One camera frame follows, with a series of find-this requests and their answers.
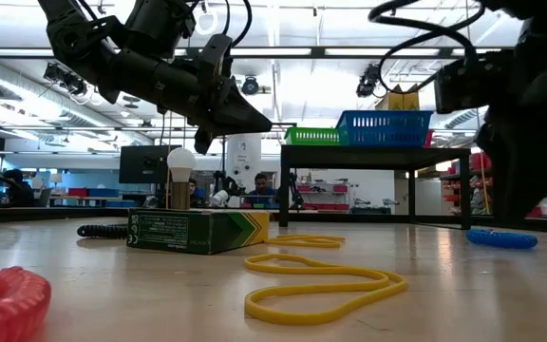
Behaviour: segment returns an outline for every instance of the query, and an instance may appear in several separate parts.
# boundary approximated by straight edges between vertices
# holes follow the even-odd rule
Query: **green box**
[[[266,212],[132,209],[126,245],[211,255],[263,242],[269,224]]]

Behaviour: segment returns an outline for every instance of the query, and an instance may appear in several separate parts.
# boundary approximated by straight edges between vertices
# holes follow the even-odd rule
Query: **man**
[[[198,186],[198,181],[194,179],[189,179],[189,205],[192,208],[203,208],[206,206],[204,198],[201,198],[196,195],[196,187]]]
[[[267,185],[267,176],[263,174],[257,174],[255,176],[255,190],[251,191],[249,195],[255,196],[270,196],[270,197],[247,197],[245,201],[250,204],[274,204],[275,190],[271,186]]]
[[[3,178],[9,187],[9,204],[15,207],[35,206],[35,195],[33,189],[27,182],[23,181],[23,173],[18,169],[4,172]]]

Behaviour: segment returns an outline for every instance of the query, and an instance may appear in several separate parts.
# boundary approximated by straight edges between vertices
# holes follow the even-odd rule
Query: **table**
[[[416,222],[415,170],[460,160],[462,229],[470,229],[470,149],[282,145],[280,227],[288,227],[291,168],[408,171],[408,221]]]
[[[471,245],[463,231],[410,224],[296,223],[278,234],[346,237],[340,249],[257,244],[215,256],[128,248],[123,239],[79,238],[84,218],[0,223],[0,268],[18,265],[52,286],[43,328],[31,342],[484,342],[547,341],[547,234],[532,252]],[[244,313],[250,291],[362,280],[277,275],[244,268],[246,257],[290,253],[407,277],[408,291],[314,327],[261,322]],[[330,309],[357,293],[279,296],[289,312]]]
[[[108,200],[122,200],[122,197],[80,197],[80,196],[69,196],[69,195],[62,195],[62,196],[54,196],[52,195],[49,198],[49,206],[54,206],[54,203],[56,203],[56,200],[77,200],[79,205],[85,205],[85,202],[87,201],[88,205],[91,200],[96,201],[96,206],[106,206],[106,202]]]

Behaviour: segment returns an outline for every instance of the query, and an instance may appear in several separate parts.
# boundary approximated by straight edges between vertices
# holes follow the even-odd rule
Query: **yellow object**
[[[266,239],[264,242],[281,246],[339,248],[344,237],[317,236],[308,234],[285,235]]]
[[[417,86],[412,86],[408,91],[412,91]],[[399,85],[394,87],[396,91],[402,91]],[[388,92],[383,99],[375,106],[376,110],[419,110],[419,93],[397,94]]]
[[[282,267],[274,265],[263,265],[257,262],[281,259],[289,261],[303,262],[309,267]],[[341,266],[325,262],[315,261],[303,256],[293,256],[285,254],[269,254],[262,256],[252,256],[244,260],[244,266],[253,271],[267,272],[274,274],[293,274],[293,275],[353,275],[366,276],[373,280],[363,282],[343,282],[337,284],[311,284],[311,285],[291,285],[274,286],[261,290],[256,290],[248,295],[244,300],[244,309],[247,314],[256,319],[274,324],[285,325],[316,325],[328,323],[341,318],[349,312],[373,303],[377,300],[396,295],[406,290],[406,280],[392,272],[369,270],[359,267]],[[284,313],[277,310],[266,308],[257,302],[271,296],[280,295],[305,295],[321,293],[337,293],[352,291],[369,291],[357,298],[354,298],[336,308],[321,313]]]

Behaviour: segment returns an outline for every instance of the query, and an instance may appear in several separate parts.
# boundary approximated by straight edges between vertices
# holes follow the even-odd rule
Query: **blue basket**
[[[421,147],[427,140],[429,110],[346,110],[337,123],[345,146]]]

